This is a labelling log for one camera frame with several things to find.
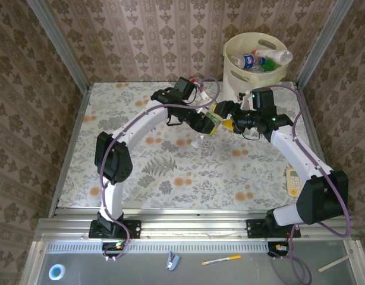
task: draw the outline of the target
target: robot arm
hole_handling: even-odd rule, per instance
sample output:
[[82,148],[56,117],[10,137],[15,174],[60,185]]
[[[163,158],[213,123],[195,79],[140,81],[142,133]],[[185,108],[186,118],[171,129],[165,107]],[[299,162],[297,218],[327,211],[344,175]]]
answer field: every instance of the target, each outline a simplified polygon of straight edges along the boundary
[[[155,92],[145,110],[161,104],[186,105],[183,100],[187,100],[193,90],[194,84],[180,78],[174,88]],[[295,143],[295,139],[301,139],[300,137],[293,138],[292,121],[287,115],[277,115],[272,90],[269,88],[253,90],[253,107],[254,110],[242,110],[239,103],[224,101],[215,106],[214,112],[224,119],[230,115],[232,120],[231,130],[236,134],[242,134],[246,128],[257,128],[260,134],[263,134],[269,142],[284,154],[301,180],[305,182],[295,204],[268,211],[266,216],[268,228],[273,230],[302,222],[313,224],[342,215],[341,205],[319,171],[318,166],[314,165]],[[130,151],[152,128],[171,116],[176,117],[181,123],[187,123],[195,131],[204,134],[210,134],[215,127],[207,116],[197,113],[194,109],[161,107],[147,113],[141,119],[129,121],[125,126],[115,131],[114,134],[108,135],[103,132],[98,136],[95,165],[98,172],[100,172],[102,159],[108,145],[123,129],[126,129],[126,126],[130,126],[112,147],[103,171],[104,182],[108,184],[105,195],[106,209],[114,219],[119,221],[123,219],[121,205],[123,181],[128,178],[132,171]],[[348,194],[346,174],[343,171],[334,172],[308,146],[303,142],[301,144],[329,176],[346,204]],[[119,227],[110,222],[111,219],[106,215],[103,207],[104,205],[101,206],[97,214],[98,222],[111,236],[115,237],[119,232]]]

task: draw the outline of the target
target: white bucket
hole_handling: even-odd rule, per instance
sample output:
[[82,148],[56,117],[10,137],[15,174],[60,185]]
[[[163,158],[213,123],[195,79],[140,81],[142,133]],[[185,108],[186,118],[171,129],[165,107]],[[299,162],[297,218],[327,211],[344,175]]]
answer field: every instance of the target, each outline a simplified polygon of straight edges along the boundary
[[288,65],[280,66],[274,71],[255,73],[240,69],[229,60],[231,55],[251,54],[256,49],[287,50],[280,40],[268,34],[243,33],[231,38],[224,46],[224,86],[219,102],[238,102],[239,93],[276,84],[285,77]]

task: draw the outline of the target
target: green object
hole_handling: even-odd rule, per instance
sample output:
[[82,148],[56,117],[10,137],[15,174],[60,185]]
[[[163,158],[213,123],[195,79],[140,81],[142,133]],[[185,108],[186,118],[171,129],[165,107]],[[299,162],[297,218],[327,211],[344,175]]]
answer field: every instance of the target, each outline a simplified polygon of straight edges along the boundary
[[280,65],[278,65],[271,58],[266,58],[265,64],[261,65],[265,72],[276,70]]

